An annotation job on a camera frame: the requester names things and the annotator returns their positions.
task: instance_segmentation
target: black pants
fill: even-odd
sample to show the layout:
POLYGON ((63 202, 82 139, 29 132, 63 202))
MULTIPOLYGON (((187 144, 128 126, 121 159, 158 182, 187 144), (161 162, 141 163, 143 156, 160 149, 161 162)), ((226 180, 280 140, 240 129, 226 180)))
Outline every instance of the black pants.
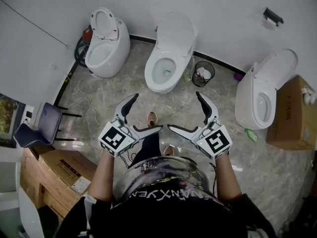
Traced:
POLYGON ((140 161, 157 156, 161 156, 159 150, 159 133, 148 136, 143 140, 142 148, 134 157, 134 160, 131 163, 130 167, 140 161))

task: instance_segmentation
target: black wall-mounted holder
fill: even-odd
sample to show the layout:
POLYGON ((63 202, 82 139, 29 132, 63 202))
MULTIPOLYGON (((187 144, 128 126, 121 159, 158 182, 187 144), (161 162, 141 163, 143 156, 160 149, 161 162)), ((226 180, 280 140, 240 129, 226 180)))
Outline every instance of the black wall-mounted holder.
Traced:
POLYGON ((276 26, 279 26, 279 23, 284 24, 284 20, 276 15, 273 11, 271 11, 269 8, 265 9, 265 12, 263 13, 263 16, 266 20, 270 19, 273 23, 275 23, 276 26))

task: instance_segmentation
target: gray marble floor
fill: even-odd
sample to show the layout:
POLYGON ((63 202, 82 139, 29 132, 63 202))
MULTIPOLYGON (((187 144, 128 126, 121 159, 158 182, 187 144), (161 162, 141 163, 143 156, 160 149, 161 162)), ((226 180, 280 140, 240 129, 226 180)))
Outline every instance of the gray marble floor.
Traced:
MULTIPOLYGON (((305 177, 310 168, 313 152, 290 152, 280 150, 266 144, 266 130, 255 131, 258 137, 252 142, 244 129, 236 122, 234 103, 237 81, 233 72, 217 64, 215 77, 203 88, 196 87, 192 82, 181 79, 176 87, 166 95, 152 92, 146 85, 144 69, 153 44, 131 41, 131 51, 123 69, 114 78, 95 79, 86 68, 79 67, 72 80, 79 82, 82 92, 87 95, 91 105, 97 110, 97 120, 105 125, 113 116, 117 103, 125 97, 139 93, 137 102, 127 116, 129 124, 138 128, 147 126, 147 114, 155 111, 159 124, 177 124, 193 129, 203 124, 203 111, 197 100, 196 91, 207 95, 218 106, 220 121, 230 133, 233 146, 230 151, 232 165, 236 167, 236 176, 243 192, 254 201, 263 214, 279 230, 294 208, 305 177)), ((57 149, 78 150, 95 164, 102 154, 98 136, 102 127, 95 121, 95 111, 89 106, 85 96, 80 92, 78 83, 68 84, 59 103, 69 108, 70 112, 81 114, 82 118, 63 117, 61 132, 58 137, 76 138, 75 142, 55 142, 57 149)), ((196 161, 210 180, 214 173, 210 160, 189 141, 169 131, 165 126, 161 132, 160 145, 164 149, 172 144, 177 155, 186 156, 196 161)), ((141 144, 137 144, 129 153, 137 153, 141 144)), ((128 163, 128 154, 123 154, 128 163)), ((126 171, 120 158, 115 159, 114 182, 117 182, 126 171)))

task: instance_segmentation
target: chair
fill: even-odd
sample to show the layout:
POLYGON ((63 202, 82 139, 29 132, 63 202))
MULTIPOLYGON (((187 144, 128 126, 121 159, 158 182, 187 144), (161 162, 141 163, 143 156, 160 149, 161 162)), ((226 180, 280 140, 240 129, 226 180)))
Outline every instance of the chair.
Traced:
POLYGON ((45 103, 39 125, 36 130, 31 129, 25 123, 22 123, 14 133, 14 139, 22 148, 32 147, 37 144, 44 144, 51 146, 54 141, 74 141, 74 139, 56 138, 58 127, 63 115, 81 117, 80 115, 73 115, 62 113, 57 107, 45 103))

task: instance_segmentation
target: black t-shirt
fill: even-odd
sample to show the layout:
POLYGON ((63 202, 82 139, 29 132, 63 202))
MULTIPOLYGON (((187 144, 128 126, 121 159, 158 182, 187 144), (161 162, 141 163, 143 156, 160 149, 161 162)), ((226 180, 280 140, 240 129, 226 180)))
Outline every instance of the black t-shirt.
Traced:
MULTIPOLYGON (((274 238, 272 225, 246 194, 224 206, 209 191, 178 177, 160 179, 134 190, 110 209, 98 201, 89 221, 94 238, 109 236, 248 237, 257 228, 274 238)), ((84 198, 62 222, 56 237, 77 237, 86 231, 84 198)))

